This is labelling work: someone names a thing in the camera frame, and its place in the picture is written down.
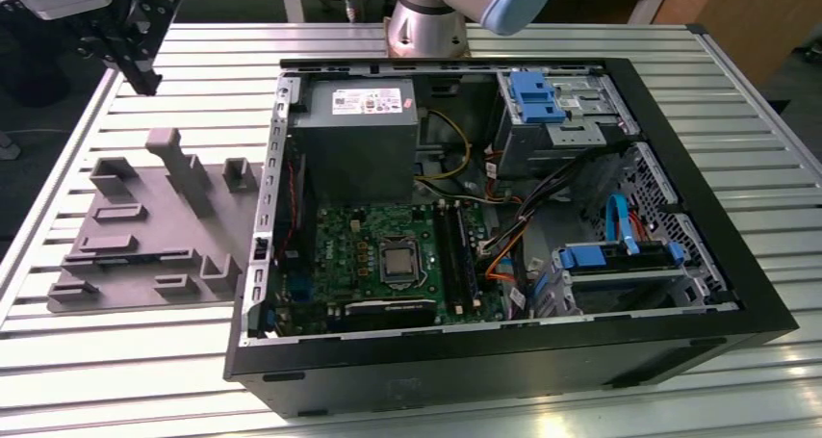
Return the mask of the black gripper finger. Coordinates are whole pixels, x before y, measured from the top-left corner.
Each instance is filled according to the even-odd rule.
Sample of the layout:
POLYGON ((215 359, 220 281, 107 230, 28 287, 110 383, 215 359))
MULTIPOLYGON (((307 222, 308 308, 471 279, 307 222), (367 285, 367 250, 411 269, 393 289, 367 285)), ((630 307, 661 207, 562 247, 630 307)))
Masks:
POLYGON ((183 0, 132 0, 126 21, 127 63, 131 67, 126 77, 140 95, 156 94, 162 76, 154 69, 155 57, 182 2, 183 0))
POLYGON ((139 67, 135 64, 135 54, 128 42, 116 32, 106 29, 98 21, 79 21, 83 47, 103 64, 119 71, 135 90, 139 89, 139 67))

